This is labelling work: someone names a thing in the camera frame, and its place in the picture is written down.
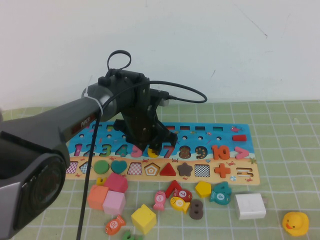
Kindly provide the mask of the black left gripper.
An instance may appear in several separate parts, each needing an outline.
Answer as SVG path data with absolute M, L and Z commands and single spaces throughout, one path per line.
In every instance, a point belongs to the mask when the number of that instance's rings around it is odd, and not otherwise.
M 115 120 L 113 127 L 125 135 L 125 140 L 142 152 L 147 147 L 159 155 L 162 145 L 175 147 L 178 136 L 158 119 L 157 107 L 169 99 L 167 91 L 151 89 L 149 85 L 131 86 L 115 98 L 123 119 Z

